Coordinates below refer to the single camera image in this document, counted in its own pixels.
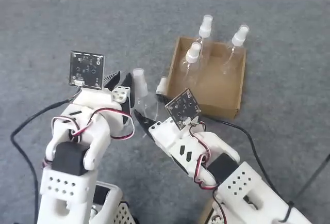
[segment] cardboard box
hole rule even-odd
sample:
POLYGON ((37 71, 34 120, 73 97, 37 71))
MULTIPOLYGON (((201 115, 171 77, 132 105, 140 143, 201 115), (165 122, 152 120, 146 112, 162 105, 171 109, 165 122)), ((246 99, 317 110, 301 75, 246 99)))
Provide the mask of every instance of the cardboard box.
MULTIPOLYGON (((178 38, 168 80, 167 95, 170 98, 174 98, 184 90, 180 84, 177 84, 182 80, 179 63, 193 42, 194 39, 192 38, 178 38)), ((238 63, 236 72, 229 76, 220 71, 221 65, 224 64, 222 55, 225 48, 223 43, 212 43, 208 65, 202 70, 198 84, 191 88, 191 91, 196 97, 203 114, 234 118, 241 105, 246 51, 244 51, 244 56, 238 63)))

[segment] perforated plate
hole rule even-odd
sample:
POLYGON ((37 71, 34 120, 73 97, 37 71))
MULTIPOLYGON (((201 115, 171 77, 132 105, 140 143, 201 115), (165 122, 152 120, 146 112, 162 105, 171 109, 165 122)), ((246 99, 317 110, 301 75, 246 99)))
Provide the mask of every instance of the perforated plate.
POLYGON ((238 202, 261 181, 261 176, 243 162, 219 187, 218 193, 230 202, 238 202))
POLYGON ((101 90, 103 72, 103 55, 71 51, 70 85, 101 90))
POLYGON ((135 224, 135 221, 129 212, 127 203, 122 202, 119 204, 113 224, 135 224))
POLYGON ((165 108, 179 130, 182 130, 202 112, 189 88, 176 96, 165 108))

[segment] clear plastic bottle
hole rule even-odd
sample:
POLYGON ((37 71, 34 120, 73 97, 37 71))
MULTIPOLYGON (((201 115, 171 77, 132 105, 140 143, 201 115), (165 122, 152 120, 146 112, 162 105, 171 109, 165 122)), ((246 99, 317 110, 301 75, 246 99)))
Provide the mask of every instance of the clear plastic bottle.
POLYGON ((245 24, 241 25, 235 33, 232 40, 227 43, 226 52, 224 53, 224 64, 221 65, 223 74, 229 75, 236 72, 244 54, 244 41, 249 32, 249 27, 245 24))
POLYGON ((211 32, 212 32, 212 21, 213 17, 211 15, 205 15, 203 17, 203 22, 200 26, 200 30, 196 39, 201 45, 201 67, 205 67, 208 64, 211 55, 211 32))
POLYGON ((180 62, 180 71, 183 75, 183 88, 191 88, 196 85, 201 69, 200 51, 202 46, 194 42, 180 62))
POLYGON ((147 83, 144 78, 144 69, 133 70, 135 87, 135 109, 143 116, 153 120, 158 118, 158 101, 155 94, 148 92, 147 83))

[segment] bottle cap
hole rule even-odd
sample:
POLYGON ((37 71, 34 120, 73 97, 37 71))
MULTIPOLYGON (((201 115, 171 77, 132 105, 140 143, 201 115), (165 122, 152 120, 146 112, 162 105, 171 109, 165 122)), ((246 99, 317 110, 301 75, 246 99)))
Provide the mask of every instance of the bottle cap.
POLYGON ((133 69, 133 80, 135 87, 135 97, 143 98, 148 95, 148 86, 144 78, 144 69, 135 68, 133 69))
POLYGON ((245 24, 239 27, 239 30, 235 33, 232 38, 232 43, 236 47, 241 47, 245 41, 245 38, 249 32, 249 27, 245 24))
POLYGON ((211 36, 213 17, 211 15, 205 15, 203 17, 202 25, 200 26, 199 36, 202 38, 208 38, 211 36))
POLYGON ((200 56, 201 48, 202 47, 198 42, 193 42, 186 53, 186 61, 189 63, 195 63, 200 56))
POLYGON ((166 95, 167 93, 167 77, 162 77, 160 79, 159 85, 156 89, 156 94, 166 95))

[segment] circuit board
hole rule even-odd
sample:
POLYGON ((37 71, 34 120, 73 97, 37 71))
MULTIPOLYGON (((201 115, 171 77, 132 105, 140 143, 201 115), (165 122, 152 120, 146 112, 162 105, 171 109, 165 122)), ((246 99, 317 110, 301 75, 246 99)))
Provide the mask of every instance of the circuit board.
POLYGON ((179 130, 182 130, 202 112, 189 88, 176 96, 165 108, 179 130))
POLYGON ((101 90, 103 86, 103 72, 103 55, 71 51, 70 85, 101 90))

